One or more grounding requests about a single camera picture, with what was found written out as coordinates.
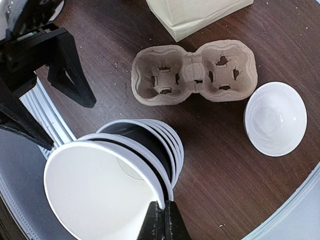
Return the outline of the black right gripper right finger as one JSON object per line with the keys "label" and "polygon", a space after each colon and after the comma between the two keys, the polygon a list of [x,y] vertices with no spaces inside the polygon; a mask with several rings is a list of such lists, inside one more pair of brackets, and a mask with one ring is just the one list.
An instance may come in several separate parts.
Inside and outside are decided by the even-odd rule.
{"label": "black right gripper right finger", "polygon": [[166,201],[164,209],[161,209],[156,201],[152,201],[137,238],[139,240],[191,240],[174,201]]}

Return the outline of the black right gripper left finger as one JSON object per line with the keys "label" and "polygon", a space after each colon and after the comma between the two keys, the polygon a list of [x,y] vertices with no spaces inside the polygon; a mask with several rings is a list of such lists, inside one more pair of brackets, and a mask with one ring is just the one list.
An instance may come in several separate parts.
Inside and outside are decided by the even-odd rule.
{"label": "black right gripper left finger", "polygon": [[85,108],[93,108],[96,97],[84,75],[75,39],[65,28],[49,32],[33,30],[33,69],[49,67],[47,80],[52,87]]}

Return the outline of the stack of paper cups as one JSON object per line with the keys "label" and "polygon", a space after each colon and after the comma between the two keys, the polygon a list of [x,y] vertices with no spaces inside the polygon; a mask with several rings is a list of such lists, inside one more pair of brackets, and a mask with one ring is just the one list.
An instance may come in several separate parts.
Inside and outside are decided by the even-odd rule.
{"label": "stack of paper cups", "polygon": [[48,158],[43,184],[62,226],[78,240],[135,240],[150,203],[174,199],[184,163],[177,132],[156,119],[118,119]]}

